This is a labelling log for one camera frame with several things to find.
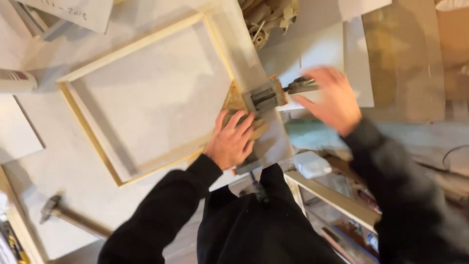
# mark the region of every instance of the left hand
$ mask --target left hand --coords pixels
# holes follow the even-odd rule
[[[241,117],[246,115],[245,111],[240,110],[223,127],[223,118],[227,113],[228,111],[225,110],[218,115],[215,130],[204,151],[204,154],[211,158],[222,171],[241,164],[251,154],[254,145],[254,141],[249,141],[254,132],[254,128],[251,127],[254,113],[250,113],[241,125],[236,127]]]

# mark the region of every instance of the cable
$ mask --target cable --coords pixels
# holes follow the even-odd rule
[[[461,148],[468,148],[468,147],[469,147],[469,145],[461,145],[461,146],[458,146],[458,147],[455,147],[455,148],[450,149],[450,150],[445,154],[445,156],[443,157],[443,160],[441,160],[441,163],[443,163],[443,167],[445,167],[446,170],[447,170],[448,172],[450,172],[449,166],[447,166],[446,163],[445,163],[445,160],[446,160],[446,158],[448,157],[448,155],[449,155],[451,152],[453,152],[453,151],[456,151],[456,150],[461,149]]]

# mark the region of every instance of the canvas stretcher frame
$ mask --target canvas stretcher frame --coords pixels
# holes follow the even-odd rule
[[[121,187],[121,186],[124,186],[128,183],[132,183],[132,182],[135,182],[139,179],[142,179],[144,178],[145,176],[148,176],[150,174],[153,174],[161,169],[164,169],[164,168],[167,168],[169,166],[172,166],[172,165],[175,165],[175,164],[178,164],[180,162],[190,162],[192,160],[194,160],[197,156],[199,156],[203,151],[204,151],[204,147],[200,147],[196,150],[194,150],[193,152],[191,153],[188,153],[188,154],[185,154],[175,160],[172,160],[172,161],[169,161],[163,165],[160,165],[156,168],[153,168],[151,169],[150,171],[147,171],[143,174],[140,174],[138,176],[135,176],[133,177],[132,179],[130,180],[127,180],[127,181],[122,181],[122,179],[119,177],[119,174],[117,172],[117,170],[115,169],[115,167],[113,166],[112,162],[111,162],[111,159],[108,157],[108,155],[106,154],[105,150],[103,149],[101,143],[99,142],[95,132],[93,131],[93,129],[91,128],[90,124],[88,123],[85,115],[83,114],[82,110],[80,109],[80,107],[78,106],[78,103],[76,102],[74,96],[72,95],[71,91],[69,90],[69,87],[72,87],[71,86],[71,82],[77,80],[78,78],[81,78],[101,67],[104,67],[120,58],[123,58],[135,51],[138,51],[148,45],[151,45],[152,43],[155,43],[157,42],[158,40],[160,39],[163,39],[165,37],[168,37],[172,34],[175,34],[177,32],[180,32],[198,22],[203,22],[208,33],[209,33],[209,36],[210,36],[210,39],[212,41],[212,44],[214,46],[214,48],[216,49],[216,52],[220,58],[220,60],[222,61],[223,65],[225,66],[226,68],[226,71],[228,73],[228,76],[230,78],[231,81],[234,80],[234,74],[233,74],[233,71],[231,69],[231,66],[230,64],[228,63],[228,59],[227,59],[227,56],[225,55],[224,51],[223,51],[223,48],[221,47],[221,44],[215,34],[215,31],[213,30],[213,27],[207,17],[207,14],[205,12],[200,12],[200,13],[197,13],[195,15],[192,15],[190,17],[187,17],[185,19],[182,19],[164,29],[161,29],[149,36],[146,36],[136,42],[133,42],[131,43],[130,45],[128,46],[125,46],[109,55],[106,55],[94,62],[91,62],[59,79],[57,79],[55,82],[57,84],[57,86],[59,87],[60,91],[62,92],[65,100],[67,101],[68,105],[70,106],[71,110],[73,111],[73,113],[75,114],[76,118],[78,119],[78,122],[80,124],[80,126],[83,128],[83,130],[85,131],[85,134],[87,135],[88,139],[90,140],[91,144],[93,145],[93,147],[95,148],[96,152],[98,153],[101,161],[103,162],[103,164],[105,165],[105,167],[107,168],[107,170],[109,171],[109,173],[111,174],[111,177],[113,178],[114,182],[117,184],[117,186]]]

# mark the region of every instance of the hammer head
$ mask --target hammer head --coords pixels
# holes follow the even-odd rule
[[[41,220],[39,222],[40,224],[43,224],[45,221],[49,219],[53,210],[57,208],[57,206],[59,205],[61,199],[62,199],[62,192],[59,192],[56,195],[49,198],[49,200],[47,200],[47,202],[45,203],[44,207],[41,210]]]

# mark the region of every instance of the hammer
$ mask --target hammer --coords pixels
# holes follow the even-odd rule
[[[41,210],[40,224],[47,221],[50,216],[55,216],[62,220],[65,220],[72,225],[94,235],[101,240],[107,240],[112,234],[108,229],[82,217],[74,211],[60,204],[62,200],[63,192],[58,192],[56,195],[49,198]]]

